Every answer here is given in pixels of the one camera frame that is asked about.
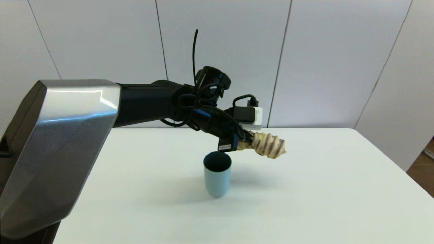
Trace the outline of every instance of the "striped object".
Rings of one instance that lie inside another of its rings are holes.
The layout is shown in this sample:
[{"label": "striped object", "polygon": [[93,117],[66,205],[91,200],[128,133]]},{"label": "striped object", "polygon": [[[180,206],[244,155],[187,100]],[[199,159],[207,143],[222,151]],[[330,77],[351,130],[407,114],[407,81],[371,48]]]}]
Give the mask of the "striped object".
[{"label": "striped object", "polygon": [[238,142],[238,151],[254,149],[257,154],[265,155],[268,158],[277,158],[283,153],[286,153],[285,140],[280,139],[278,136],[264,132],[257,133],[249,131],[249,133],[253,136],[252,143]]}]

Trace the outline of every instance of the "panel seam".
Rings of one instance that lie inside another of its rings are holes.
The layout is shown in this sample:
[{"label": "panel seam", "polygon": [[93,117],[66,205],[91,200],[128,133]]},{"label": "panel seam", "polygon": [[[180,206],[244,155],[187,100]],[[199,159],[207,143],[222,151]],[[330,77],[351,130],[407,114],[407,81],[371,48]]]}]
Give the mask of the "panel seam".
[{"label": "panel seam", "polygon": [[158,13],[157,0],[155,0],[155,8],[157,10],[158,29],[160,30],[161,48],[163,49],[164,68],[166,69],[166,79],[169,80],[169,75],[167,74],[166,55],[164,53],[163,34],[161,33],[160,15]]},{"label": "panel seam", "polygon": [[404,26],[405,20],[407,19],[408,12],[410,12],[410,8],[411,8],[411,5],[412,5],[412,4],[413,4],[413,0],[411,0],[410,5],[408,6],[407,12],[405,13],[404,21],[402,21],[402,25],[401,25],[401,27],[399,28],[398,34],[396,35],[395,41],[393,42],[392,48],[390,49],[389,55],[387,56],[387,59],[386,59],[386,62],[384,63],[383,68],[381,69],[381,72],[380,72],[380,75],[378,76],[377,82],[375,82],[375,85],[374,85],[374,87],[372,88],[371,94],[369,94],[368,100],[366,101],[365,106],[363,107],[362,112],[360,113],[360,116],[358,117],[357,122],[355,123],[353,129],[355,129],[355,128],[357,127],[358,122],[360,121],[360,118],[362,117],[362,114],[363,114],[363,112],[365,111],[366,107],[368,106],[368,102],[369,102],[369,100],[371,99],[372,94],[374,93],[375,88],[376,88],[377,85],[378,85],[378,82],[379,82],[379,80],[380,80],[380,77],[381,77],[381,75],[383,74],[383,71],[384,71],[384,69],[385,69],[385,67],[386,67],[386,65],[387,65],[387,62],[389,61],[389,58],[390,58],[390,56],[391,56],[391,54],[392,54],[393,48],[395,47],[395,44],[396,44],[396,42],[397,42],[397,40],[398,40],[399,34],[401,33],[402,27]]},{"label": "panel seam", "polygon": [[283,33],[282,49],[280,50],[279,63],[277,65],[276,80],[274,82],[273,96],[271,98],[270,113],[268,114],[267,128],[270,126],[271,111],[273,109],[274,95],[276,93],[276,87],[277,87],[277,78],[279,77],[280,64],[282,62],[283,48],[285,47],[286,32],[288,31],[289,15],[291,14],[292,5],[293,5],[293,0],[291,0],[289,3],[288,16],[286,17],[286,25],[285,25],[285,31]]},{"label": "panel seam", "polygon": [[34,18],[34,20],[35,20],[35,22],[36,22],[36,26],[38,27],[39,33],[41,34],[42,41],[43,41],[44,44],[45,44],[45,48],[47,48],[48,55],[50,55],[51,62],[53,63],[54,68],[56,69],[57,75],[59,76],[60,79],[62,79],[62,77],[60,76],[59,70],[57,69],[56,63],[54,63],[53,56],[51,56],[50,50],[48,49],[47,42],[46,42],[45,39],[44,39],[44,35],[42,34],[42,31],[41,31],[41,28],[39,27],[38,21],[36,20],[36,16],[35,16],[35,13],[33,12],[32,5],[30,4],[30,1],[29,1],[29,0],[27,0],[27,2],[28,2],[28,4],[29,4],[30,11],[32,12],[33,18]]}]

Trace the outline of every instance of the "white table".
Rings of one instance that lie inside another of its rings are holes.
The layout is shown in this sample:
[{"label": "white table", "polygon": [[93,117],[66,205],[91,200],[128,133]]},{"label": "white table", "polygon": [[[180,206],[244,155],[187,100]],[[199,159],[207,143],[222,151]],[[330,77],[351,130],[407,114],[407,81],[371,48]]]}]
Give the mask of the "white table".
[{"label": "white table", "polygon": [[264,129],[272,160],[232,152],[231,187],[212,199],[190,129],[113,129],[54,244],[433,244],[434,200],[351,129]]}]

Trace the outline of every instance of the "black robot arm segment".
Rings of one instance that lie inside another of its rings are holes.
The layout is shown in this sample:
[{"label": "black robot arm segment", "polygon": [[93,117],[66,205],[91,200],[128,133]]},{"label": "black robot arm segment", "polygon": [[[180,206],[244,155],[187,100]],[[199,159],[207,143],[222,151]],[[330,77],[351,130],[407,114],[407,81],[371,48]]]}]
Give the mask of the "black robot arm segment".
[{"label": "black robot arm segment", "polygon": [[[188,125],[220,139],[222,151],[235,151],[239,140],[249,140],[240,123],[229,113],[217,108],[217,100],[230,87],[230,79],[218,69],[204,67],[195,79],[197,87],[158,80],[149,85],[119,84],[121,98],[114,127],[153,120],[178,126]],[[164,119],[183,121],[173,124]]]}]

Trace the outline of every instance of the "wooden floor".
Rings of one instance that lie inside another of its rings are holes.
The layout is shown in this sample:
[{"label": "wooden floor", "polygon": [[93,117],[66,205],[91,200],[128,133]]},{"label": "wooden floor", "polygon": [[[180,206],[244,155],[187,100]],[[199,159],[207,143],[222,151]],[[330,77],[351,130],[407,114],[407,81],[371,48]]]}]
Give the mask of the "wooden floor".
[{"label": "wooden floor", "polygon": [[[434,153],[434,140],[431,140],[426,149]],[[434,197],[434,160],[421,153],[407,174],[424,190]]]}]

